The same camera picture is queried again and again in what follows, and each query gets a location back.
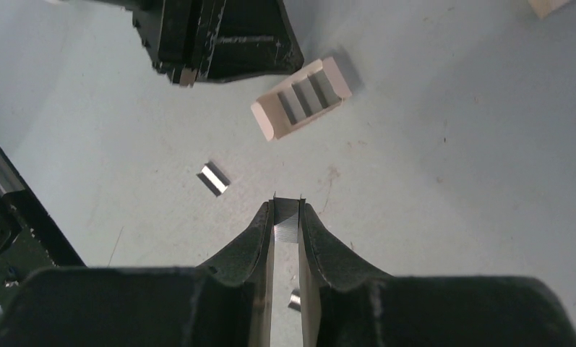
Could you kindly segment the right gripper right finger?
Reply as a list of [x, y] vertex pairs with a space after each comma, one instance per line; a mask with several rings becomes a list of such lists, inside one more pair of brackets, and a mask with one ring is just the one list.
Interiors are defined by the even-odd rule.
[[576, 346], [555, 293], [523, 276], [396, 277], [298, 211], [305, 346]]

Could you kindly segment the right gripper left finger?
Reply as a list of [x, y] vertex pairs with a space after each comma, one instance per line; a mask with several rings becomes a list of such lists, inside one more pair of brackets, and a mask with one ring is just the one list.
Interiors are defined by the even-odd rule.
[[26, 280], [0, 346], [268, 346], [274, 204], [196, 267], [63, 267]]

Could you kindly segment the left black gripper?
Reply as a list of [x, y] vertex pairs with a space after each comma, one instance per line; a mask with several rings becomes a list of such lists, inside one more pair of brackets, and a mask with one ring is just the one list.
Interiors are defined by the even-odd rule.
[[152, 68], [173, 84], [291, 75], [304, 65], [283, 1], [220, 1], [204, 43], [210, 1], [102, 3], [132, 13], [132, 27]]

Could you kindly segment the staple strip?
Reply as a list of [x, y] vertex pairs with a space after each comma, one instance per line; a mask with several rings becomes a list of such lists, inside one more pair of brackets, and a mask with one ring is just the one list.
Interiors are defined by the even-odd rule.
[[301, 295], [298, 288], [295, 288], [291, 291], [288, 308], [296, 312], [301, 312]]
[[300, 202], [299, 199], [273, 197], [276, 242], [298, 243]]
[[216, 196], [225, 193], [230, 186], [228, 177], [213, 163], [207, 162], [203, 165], [197, 178]]

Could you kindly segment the white staple box barcode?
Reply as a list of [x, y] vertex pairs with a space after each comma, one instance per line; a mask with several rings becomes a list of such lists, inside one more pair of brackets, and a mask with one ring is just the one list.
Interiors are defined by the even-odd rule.
[[306, 65], [259, 96], [251, 111], [270, 142], [310, 124], [351, 96], [336, 60], [328, 56]]

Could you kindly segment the small white staple box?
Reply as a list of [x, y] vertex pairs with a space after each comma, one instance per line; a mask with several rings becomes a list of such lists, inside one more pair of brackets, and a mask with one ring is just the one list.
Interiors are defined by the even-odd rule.
[[562, 8], [571, 0], [528, 0], [528, 3], [539, 19], [548, 17], [552, 12]]

